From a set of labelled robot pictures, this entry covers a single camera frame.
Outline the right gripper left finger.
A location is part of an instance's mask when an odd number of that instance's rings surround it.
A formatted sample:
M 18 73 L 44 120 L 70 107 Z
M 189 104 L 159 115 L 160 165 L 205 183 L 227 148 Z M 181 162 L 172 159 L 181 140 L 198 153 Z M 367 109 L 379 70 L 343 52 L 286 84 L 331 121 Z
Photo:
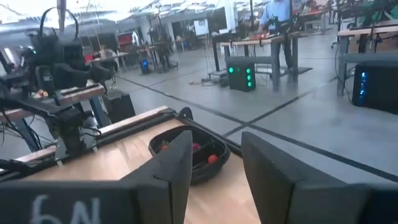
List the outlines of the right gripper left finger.
M 183 224 L 192 176 L 191 131 L 121 179 L 131 188 L 133 224 Z

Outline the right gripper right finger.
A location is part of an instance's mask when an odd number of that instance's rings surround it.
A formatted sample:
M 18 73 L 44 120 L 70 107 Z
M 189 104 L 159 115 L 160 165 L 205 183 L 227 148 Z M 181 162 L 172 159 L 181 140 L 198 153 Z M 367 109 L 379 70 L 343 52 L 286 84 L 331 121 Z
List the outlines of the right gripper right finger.
M 250 132 L 242 134 L 244 171 L 261 224 L 358 224 L 370 195 Z

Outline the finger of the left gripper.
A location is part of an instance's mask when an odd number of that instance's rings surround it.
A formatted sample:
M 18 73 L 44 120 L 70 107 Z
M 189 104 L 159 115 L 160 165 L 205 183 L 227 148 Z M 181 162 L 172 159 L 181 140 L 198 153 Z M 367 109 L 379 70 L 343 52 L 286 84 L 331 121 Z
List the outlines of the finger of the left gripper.
M 90 68 L 90 78 L 95 82 L 105 82 L 113 77 L 112 71 L 98 65 L 92 65 Z

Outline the person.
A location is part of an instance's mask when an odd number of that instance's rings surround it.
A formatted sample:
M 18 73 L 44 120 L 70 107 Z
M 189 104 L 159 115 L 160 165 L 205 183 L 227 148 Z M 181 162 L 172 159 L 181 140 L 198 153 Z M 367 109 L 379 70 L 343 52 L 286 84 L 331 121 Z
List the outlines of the person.
M 116 60 L 117 57 L 117 53 L 105 45 L 100 46 L 99 54 L 101 59 L 110 58 Z
M 290 18 L 290 0 L 271 0 L 264 6 L 264 10 L 259 22 L 258 32 L 266 30 L 268 33 L 274 33 L 274 28 L 268 24 L 269 19 L 277 17 L 279 21 L 285 21 Z M 291 41 L 284 36 L 284 57 L 287 65 L 286 72 L 293 71 Z

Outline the wooden workbench with blue legs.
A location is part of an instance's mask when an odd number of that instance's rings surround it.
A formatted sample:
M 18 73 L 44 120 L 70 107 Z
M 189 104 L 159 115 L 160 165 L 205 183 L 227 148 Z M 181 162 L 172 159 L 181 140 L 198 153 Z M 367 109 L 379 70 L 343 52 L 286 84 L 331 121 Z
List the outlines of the wooden workbench with blue legs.
M 63 104 L 76 104 L 81 101 L 89 101 L 99 127 L 109 124 L 105 111 L 101 106 L 100 97 L 105 95 L 104 86 L 95 84 L 84 89 L 68 90 L 62 93 L 60 102 Z M 25 118 L 32 116 L 32 113 L 22 109 L 5 111 L 6 116 L 0 111 L 0 123 L 11 121 L 17 128 L 17 132 L 25 140 L 32 152 L 40 149 L 39 141 L 34 137 L 34 132 L 28 125 Z

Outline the black box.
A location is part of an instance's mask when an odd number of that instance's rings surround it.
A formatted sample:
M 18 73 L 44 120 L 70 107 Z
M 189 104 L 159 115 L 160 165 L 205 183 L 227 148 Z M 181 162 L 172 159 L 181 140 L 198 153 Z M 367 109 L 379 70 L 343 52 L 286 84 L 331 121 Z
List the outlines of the black box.
M 103 100 L 112 124 L 136 115 L 129 94 L 108 95 Z

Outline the black plastic food container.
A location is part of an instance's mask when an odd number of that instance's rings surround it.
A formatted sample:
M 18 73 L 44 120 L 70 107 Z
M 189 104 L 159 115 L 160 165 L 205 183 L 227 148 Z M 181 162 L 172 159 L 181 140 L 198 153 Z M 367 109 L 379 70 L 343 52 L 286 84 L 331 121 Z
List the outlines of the black plastic food container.
M 159 148 L 162 141 L 171 143 L 183 131 L 191 131 L 193 138 L 193 160 L 192 160 L 192 178 L 191 185 L 202 184 L 214 178 L 221 168 L 229 160 L 231 151 L 226 143 L 214 137 L 214 135 L 194 126 L 178 126 L 167 130 L 149 142 L 149 150 L 152 155 L 160 152 Z M 218 160 L 215 163 L 207 163 L 207 158 L 216 154 Z

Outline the computer tower with green lights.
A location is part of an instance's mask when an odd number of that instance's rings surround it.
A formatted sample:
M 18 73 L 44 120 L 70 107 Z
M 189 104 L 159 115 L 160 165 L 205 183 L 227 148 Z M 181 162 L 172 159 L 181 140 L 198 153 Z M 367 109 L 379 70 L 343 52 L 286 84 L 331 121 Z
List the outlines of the computer tower with green lights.
M 232 90 L 250 92 L 256 89 L 256 74 L 253 60 L 249 57 L 227 57 L 229 87 Z

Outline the computer tower with blue lights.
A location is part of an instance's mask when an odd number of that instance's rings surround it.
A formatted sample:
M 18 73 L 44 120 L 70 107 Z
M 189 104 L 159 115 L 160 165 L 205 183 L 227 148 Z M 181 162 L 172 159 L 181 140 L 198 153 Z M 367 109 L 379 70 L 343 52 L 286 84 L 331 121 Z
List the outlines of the computer tower with blue lights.
M 352 103 L 398 114 L 398 67 L 357 65 Z

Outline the wooden workbench with black legs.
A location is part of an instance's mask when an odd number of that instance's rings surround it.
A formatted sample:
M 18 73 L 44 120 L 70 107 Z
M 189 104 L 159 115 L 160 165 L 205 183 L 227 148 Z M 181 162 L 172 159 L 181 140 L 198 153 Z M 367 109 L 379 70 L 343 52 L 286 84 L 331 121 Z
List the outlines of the wooden workbench with black legs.
M 232 63 L 237 63 L 239 65 L 243 65 L 246 63 L 249 64 L 269 64 L 272 67 L 272 84 L 273 90 L 277 91 L 279 89 L 279 81 L 281 78 L 280 74 L 280 63 L 279 63 L 279 52 L 277 50 L 278 44 L 283 44 L 284 40 L 290 40 L 290 52 L 291 52 L 291 63 L 292 63 L 292 71 L 287 75 L 289 76 L 290 81 L 293 83 L 298 82 L 299 76 L 299 67 L 298 67 L 298 38 L 301 36 L 301 32 L 291 32 L 284 35 L 270 35 L 265 39 L 254 39 L 254 40 L 231 40 L 229 42 L 221 42 L 220 46 L 224 47 L 224 60 L 227 65 Z M 249 46 L 258 45 L 263 47 L 264 45 L 270 45 L 271 54 L 270 56 L 249 56 L 248 47 Z M 245 50 L 245 56 L 230 56 L 229 49 L 231 47 L 243 46 Z

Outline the wooden workbench with grey legs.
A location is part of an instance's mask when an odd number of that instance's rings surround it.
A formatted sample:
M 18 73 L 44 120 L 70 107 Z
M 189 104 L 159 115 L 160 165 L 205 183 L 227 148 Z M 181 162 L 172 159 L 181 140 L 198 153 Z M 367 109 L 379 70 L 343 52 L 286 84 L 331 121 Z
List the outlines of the wooden workbench with grey legs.
M 360 28 L 356 30 L 343 30 L 338 32 L 340 38 L 339 54 L 338 54 L 338 69 L 336 71 L 336 77 L 338 79 L 336 94 L 338 96 L 344 95 L 345 83 L 346 83 L 346 65 L 347 63 L 391 63 L 398 62 L 398 53 L 394 52 L 362 52 L 359 53 L 348 53 L 349 38 L 356 35 L 366 35 L 365 45 L 367 44 L 368 38 L 376 34 L 398 32 L 398 19 L 391 21 L 382 21 L 376 26 L 368 28 Z

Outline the dark wall screen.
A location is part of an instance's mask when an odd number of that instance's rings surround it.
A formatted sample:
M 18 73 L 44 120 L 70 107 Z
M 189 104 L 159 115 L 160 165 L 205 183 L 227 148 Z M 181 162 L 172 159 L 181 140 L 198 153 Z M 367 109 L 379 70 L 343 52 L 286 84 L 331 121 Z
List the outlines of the dark wall screen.
M 210 33 L 227 28 L 225 8 L 209 9 L 207 11 L 208 30 Z

